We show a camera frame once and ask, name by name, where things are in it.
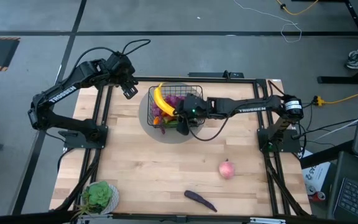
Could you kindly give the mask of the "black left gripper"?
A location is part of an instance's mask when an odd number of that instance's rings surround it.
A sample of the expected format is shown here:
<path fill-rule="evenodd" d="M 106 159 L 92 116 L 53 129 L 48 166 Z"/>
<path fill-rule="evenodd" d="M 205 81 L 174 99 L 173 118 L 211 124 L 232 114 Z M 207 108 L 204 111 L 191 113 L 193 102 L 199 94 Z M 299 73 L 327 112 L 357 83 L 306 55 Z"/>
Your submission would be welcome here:
<path fill-rule="evenodd" d="M 121 86 L 121 89 L 128 100 L 138 93 L 138 89 L 135 87 L 137 80 L 133 77 L 135 69 L 126 55 L 119 52 L 112 53 L 106 61 L 106 68 L 109 73 L 108 84 L 122 85 L 126 83 Z"/>

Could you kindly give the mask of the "black desk frame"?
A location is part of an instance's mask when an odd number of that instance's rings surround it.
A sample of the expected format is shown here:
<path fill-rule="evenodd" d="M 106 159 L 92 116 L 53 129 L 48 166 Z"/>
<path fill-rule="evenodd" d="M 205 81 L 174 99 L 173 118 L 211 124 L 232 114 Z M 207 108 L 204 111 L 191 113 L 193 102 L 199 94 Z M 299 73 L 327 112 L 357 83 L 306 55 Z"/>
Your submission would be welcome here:
<path fill-rule="evenodd" d="M 358 15 L 353 8 L 350 0 L 342 0 L 346 4 L 346 7 L 351 14 L 353 21 L 358 29 Z M 351 77 L 327 77 L 320 76 L 317 78 L 317 82 L 320 84 L 349 84 L 349 85 L 358 85 L 358 72 Z"/>

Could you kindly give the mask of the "green succulent in white pot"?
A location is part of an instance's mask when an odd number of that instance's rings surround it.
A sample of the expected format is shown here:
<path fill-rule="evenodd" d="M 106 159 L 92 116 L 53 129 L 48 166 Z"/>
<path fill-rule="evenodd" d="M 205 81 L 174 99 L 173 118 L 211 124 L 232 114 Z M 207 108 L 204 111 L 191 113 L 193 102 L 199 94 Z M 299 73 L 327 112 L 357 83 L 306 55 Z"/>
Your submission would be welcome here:
<path fill-rule="evenodd" d="M 106 215 L 111 213 L 119 204 L 118 189 L 106 181 L 93 182 L 81 194 L 78 211 L 73 219 L 80 215 Z"/>

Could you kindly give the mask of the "red soda can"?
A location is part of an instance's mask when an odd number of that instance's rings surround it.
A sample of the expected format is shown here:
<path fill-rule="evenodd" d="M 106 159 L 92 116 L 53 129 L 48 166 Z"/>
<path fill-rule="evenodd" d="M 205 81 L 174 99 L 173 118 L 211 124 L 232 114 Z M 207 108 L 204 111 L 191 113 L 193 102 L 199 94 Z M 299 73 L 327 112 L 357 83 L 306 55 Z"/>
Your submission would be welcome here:
<path fill-rule="evenodd" d="M 324 192 L 317 191 L 313 195 L 308 196 L 309 200 L 312 202 L 323 202 L 326 200 Z"/>

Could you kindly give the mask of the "dark purple eggplant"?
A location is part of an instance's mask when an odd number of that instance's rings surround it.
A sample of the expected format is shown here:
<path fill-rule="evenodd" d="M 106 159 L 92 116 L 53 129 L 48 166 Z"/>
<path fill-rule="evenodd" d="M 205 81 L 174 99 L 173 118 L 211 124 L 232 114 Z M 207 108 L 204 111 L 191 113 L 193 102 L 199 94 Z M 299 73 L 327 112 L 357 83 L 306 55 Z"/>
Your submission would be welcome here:
<path fill-rule="evenodd" d="M 198 202 L 200 204 L 203 204 L 205 207 L 208 207 L 210 210 L 217 212 L 217 209 L 214 207 L 214 205 L 212 203 L 210 203 L 209 201 L 207 201 L 206 199 L 204 199 L 201 195 L 190 191 L 190 190 L 186 190 L 184 192 L 184 196 L 194 200 L 195 202 Z"/>

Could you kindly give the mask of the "black aluminium rig frame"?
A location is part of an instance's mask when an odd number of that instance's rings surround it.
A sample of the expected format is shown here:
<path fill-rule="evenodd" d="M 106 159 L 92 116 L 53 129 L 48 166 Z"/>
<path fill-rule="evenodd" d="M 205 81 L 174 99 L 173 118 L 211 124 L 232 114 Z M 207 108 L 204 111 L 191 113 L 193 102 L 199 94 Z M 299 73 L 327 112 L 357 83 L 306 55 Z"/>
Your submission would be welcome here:
<path fill-rule="evenodd" d="M 268 176 L 265 159 L 259 149 L 257 130 L 277 116 L 267 113 L 240 114 L 228 122 L 209 120 L 196 137 L 167 144 L 154 140 L 139 121 L 140 102 L 153 84 L 180 82 L 199 85 L 204 97 L 241 100 L 260 96 L 262 81 L 244 78 L 139 77 L 138 93 L 128 100 L 120 88 L 82 89 L 74 116 L 92 115 L 96 100 L 101 102 L 98 122 L 108 127 L 106 145 L 101 150 L 75 149 L 63 157 L 50 201 L 57 208 L 78 183 L 81 167 L 99 155 L 97 180 L 113 184 L 119 191 L 119 204 L 113 216 L 141 219 L 156 215 L 159 219 L 186 217 L 236 218 L 271 217 L 285 214 L 286 200 Z M 235 174 L 224 179 L 219 165 L 229 159 Z M 184 196 L 193 191 L 217 209 Z"/>

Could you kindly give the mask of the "yellow banana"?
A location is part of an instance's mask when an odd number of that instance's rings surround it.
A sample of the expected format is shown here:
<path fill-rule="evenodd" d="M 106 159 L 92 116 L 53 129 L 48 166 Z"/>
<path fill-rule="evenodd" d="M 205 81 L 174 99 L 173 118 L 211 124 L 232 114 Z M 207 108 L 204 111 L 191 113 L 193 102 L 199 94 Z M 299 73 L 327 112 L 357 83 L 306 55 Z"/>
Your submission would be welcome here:
<path fill-rule="evenodd" d="M 163 112 L 169 116 L 174 116 L 174 107 L 170 106 L 162 96 L 162 85 L 163 83 L 160 83 L 154 90 L 154 102 Z"/>

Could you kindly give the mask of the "silver metal bracket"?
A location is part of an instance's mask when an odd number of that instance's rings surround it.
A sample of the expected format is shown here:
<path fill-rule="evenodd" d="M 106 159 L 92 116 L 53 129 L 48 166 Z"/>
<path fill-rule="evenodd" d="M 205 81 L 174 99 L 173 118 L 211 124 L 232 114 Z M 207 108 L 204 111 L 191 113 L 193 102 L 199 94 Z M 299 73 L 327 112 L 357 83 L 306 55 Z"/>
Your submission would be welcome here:
<path fill-rule="evenodd" d="M 250 217 L 248 224 L 287 224 L 286 220 L 276 218 Z"/>

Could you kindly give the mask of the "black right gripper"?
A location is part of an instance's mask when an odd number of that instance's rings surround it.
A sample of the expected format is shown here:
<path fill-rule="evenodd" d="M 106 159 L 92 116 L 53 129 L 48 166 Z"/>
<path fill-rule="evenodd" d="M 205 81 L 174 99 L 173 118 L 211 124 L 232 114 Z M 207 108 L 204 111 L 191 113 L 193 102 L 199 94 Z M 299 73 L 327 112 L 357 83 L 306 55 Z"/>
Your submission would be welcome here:
<path fill-rule="evenodd" d="M 174 115 L 190 119 L 206 119 L 208 102 L 202 97 L 189 93 L 176 105 Z"/>

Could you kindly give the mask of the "black laptop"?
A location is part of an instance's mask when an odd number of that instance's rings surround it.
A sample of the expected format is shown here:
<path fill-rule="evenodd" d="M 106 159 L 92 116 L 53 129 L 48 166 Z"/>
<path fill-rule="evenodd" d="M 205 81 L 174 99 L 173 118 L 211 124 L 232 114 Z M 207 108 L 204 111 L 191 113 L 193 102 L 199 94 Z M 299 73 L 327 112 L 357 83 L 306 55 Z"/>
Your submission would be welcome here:
<path fill-rule="evenodd" d="M 342 152 L 331 186 L 328 218 L 339 223 L 358 223 L 358 157 Z"/>

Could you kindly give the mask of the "purple grape bunch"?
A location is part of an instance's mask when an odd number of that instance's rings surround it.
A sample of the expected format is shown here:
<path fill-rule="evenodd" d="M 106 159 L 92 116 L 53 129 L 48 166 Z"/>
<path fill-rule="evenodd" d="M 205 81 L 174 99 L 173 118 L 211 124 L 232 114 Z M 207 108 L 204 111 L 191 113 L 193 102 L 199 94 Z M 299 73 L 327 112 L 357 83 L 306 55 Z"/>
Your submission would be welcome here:
<path fill-rule="evenodd" d="M 183 100 L 184 97 L 183 96 L 175 96 L 175 95 L 167 95 L 164 100 L 172 107 L 176 107 L 176 105 Z M 168 114 L 166 114 L 165 112 L 163 112 L 156 104 L 155 102 L 152 104 L 152 116 L 155 118 L 157 116 L 159 116 L 161 118 L 161 123 L 159 125 L 155 125 L 158 126 L 161 130 L 162 134 L 165 134 L 165 126 L 164 126 L 164 122 L 163 122 L 163 117 L 164 116 L 169 116 Z M 173 119 L 172 121 L 178 121 L 178 117 L 177 116 L 172 116 Z"/>

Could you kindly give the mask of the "grey round mat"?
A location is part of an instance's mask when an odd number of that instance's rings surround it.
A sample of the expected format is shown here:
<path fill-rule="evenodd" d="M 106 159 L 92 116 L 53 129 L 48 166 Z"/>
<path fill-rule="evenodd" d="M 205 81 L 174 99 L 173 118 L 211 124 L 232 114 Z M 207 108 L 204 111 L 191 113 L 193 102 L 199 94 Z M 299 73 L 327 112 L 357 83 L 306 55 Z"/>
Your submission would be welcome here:
<path fill-rule="evenodd" d="M 168 85 L 181 85 L 186 83 L 173 83 L 173 82 L 167 82 L 164 84 Z M 143 130 L 154 140 L 162 143 L 167 144 L 179 144 L 186 142 L 193 138 L 193 136 L 189 133 L 189 135 L 184 136 L 176 131 L 176 128 L 165 128 L 165 134 L 161 133 L 160 128 L 154 128 L 152 126 L 149 126 L 147 124 L 147 97 L 148 97 L 148 90 L 151 87 L 147 87 L 146 94 L 144 95 L 143 99 L 140 102 L 139 106 L 139 121 L 140 125 L 142 126 Z"/>

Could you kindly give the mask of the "pink peach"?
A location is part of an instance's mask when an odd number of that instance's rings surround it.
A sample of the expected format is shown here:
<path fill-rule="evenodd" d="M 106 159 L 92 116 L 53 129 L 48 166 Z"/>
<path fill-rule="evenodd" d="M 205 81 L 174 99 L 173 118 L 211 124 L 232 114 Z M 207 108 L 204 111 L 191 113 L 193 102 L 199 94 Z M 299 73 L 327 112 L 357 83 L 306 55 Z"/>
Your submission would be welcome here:
<path fill-rule="evenodd" d="M 224 179 L 231 179 L 234 177 L 235 167 L 234 164 L 229 161 L 229 159 L 226 159 L 224 162 L 220 163 L 218 169 L 219 173 Z"/>

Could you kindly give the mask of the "white cardboard box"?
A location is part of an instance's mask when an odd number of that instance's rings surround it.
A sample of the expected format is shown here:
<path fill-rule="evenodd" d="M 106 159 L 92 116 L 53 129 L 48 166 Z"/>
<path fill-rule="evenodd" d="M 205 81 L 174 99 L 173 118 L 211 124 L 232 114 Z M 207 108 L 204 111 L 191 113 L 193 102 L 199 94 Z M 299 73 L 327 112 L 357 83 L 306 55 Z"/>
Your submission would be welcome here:
<path fill-rule="evenodd" d="M 331 190 L 332 168 L 330 162 L 324 162 L 316 166 L 302 169 L 306 190 L 314 188 L 315 191 L 328 194 Z"/>

